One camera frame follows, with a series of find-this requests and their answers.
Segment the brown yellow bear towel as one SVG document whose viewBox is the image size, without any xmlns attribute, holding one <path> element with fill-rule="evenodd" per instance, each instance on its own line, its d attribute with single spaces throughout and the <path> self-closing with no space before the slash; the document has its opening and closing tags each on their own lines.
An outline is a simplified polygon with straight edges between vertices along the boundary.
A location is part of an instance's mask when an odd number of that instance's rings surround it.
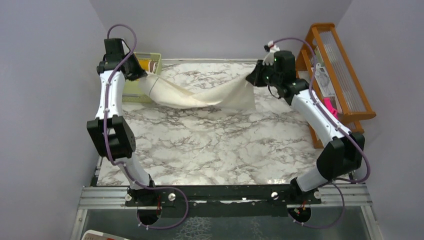
<svg viewBox="0 0 424 240">
<path fill-rule="evenodd" d="M 150 73 L 156 73 L 158 62 L 152 59 L 139 59 L 139 65 L 141 68 Z"/>
</svg>

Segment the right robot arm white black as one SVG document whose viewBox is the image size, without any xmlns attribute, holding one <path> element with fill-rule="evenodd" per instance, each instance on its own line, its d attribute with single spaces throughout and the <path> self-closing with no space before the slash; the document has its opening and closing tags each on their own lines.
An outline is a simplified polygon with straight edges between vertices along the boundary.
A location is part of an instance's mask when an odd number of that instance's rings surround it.
<svg viewBox="0 0 424 240">
<path fill-rule="evenodd" d="M 324 147 L 315 167 L 290 182 L 289 199 L 300 204 L 308 198 L 309 191 L 362 165 L 365 137 L 338 121 L 310 89 L 309 82 L 297 77 L 291 51 L 280 50 L 269 55 L 273 63 L 257 60 L 246 81 L 255 87 L 275 87 L 278 97 L 303 115 Z"/>
</svg>

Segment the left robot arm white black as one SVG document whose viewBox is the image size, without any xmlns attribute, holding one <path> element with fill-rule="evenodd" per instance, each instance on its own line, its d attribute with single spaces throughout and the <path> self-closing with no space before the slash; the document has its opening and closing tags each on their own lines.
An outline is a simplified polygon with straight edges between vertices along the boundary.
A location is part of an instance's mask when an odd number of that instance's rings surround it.
<svg viewBox="0 0 424 240">
<path fill-rule="evenodd" d="M 126 81 L 136 81 L 147 73 L 123 39 L 107 38 L 104 46 L 105 54 L 96 68 L 101 83 L 99 107 L 86 129 L 99 156 L 126 176 L 129 186 L 125 199 L 149 206 L 157 200 L 155 183 L 135 159 L 135 135 L 122 110 Z"/>
</svg>

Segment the cream white towel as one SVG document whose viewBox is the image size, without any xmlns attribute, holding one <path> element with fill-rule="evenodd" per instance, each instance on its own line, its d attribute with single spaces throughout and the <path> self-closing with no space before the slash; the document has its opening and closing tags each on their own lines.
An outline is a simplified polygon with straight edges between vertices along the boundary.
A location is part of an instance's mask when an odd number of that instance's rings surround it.
<svg viewBox="0 0 424 240">
<path fill-rule="evenodd" d="M 156 104 L 173 109 L 218 107 L 232 110 L 255 109 L 254 86 L 238 77 L 194 93 L 154 73 L 142 77 L 139 85 Z"/>
</svg>

